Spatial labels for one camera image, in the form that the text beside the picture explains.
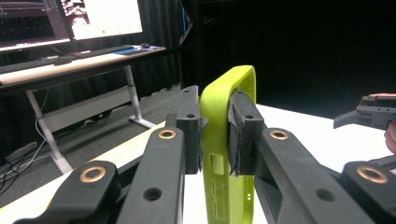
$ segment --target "yellow phone case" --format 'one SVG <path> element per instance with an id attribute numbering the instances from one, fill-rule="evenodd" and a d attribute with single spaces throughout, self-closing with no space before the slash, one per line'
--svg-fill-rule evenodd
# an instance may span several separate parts
<path id="1" fill-rule="evenodd" d="M 250 224 L 253 220 L 253 176 L 229 175 L 227 112 L 230 96 L 236 89 L 245 91 L 256 103 L 256 73 L 253 66 L 232 68 L 209 84 L 200 98 L 201 115 L 209 120 L 202 138 L 209 224 Z"/>

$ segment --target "white table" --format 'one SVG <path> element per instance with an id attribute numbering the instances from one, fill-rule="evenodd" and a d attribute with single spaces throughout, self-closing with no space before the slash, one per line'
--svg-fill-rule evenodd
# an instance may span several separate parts
<path id="1" fill-rule="evenodd" d="M 342 172 L 349 161 L 368 161 L 390 155 L 383 133 L 360 125 L 347 125 L 334 130 L 332 120 L 290 112 L 268 106 L 257 106 L 270 128 L 286 129 L 296 135 L 312 155 L 323 165 Z M 149 134 L 163 124 L 138 135 L 96 158 L 114 162 L 117 167 L 140 156 Z M 2 224 L 21 217 L 39 216 L 49 204 L 56 189 L 68 177 L 63 175 L 44 187 L 0 209 Z M 184 223 L 206 223 L 205 193 L 202 174 L 186 175 L 184 194 Z M 255 198 L 254 223 L 266 223 L 258 198 Z"/>

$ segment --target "black wall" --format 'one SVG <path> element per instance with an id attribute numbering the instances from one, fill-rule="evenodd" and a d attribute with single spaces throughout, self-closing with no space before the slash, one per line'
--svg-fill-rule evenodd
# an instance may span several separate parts
<path id="1" fill-rule="evenodd" d="M 354 110 L 363 95 L 396 92 L 390 0 L 201 2 L 196 9 L 201 88 L 252 64 L 259 104 L 331 119 Z"/>

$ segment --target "monitor screen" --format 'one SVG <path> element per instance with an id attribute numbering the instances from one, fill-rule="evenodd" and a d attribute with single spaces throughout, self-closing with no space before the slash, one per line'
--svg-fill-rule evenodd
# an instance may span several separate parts
<path id="1" fill-rule="evenodd" d="M 0 53 L 68 41 L 57 0 L 0 0 Z"/>
<path id="2" fill-rule="evenodd" d="M 61 0 L 73 39 L 142 32 L 137 0 Z"/>

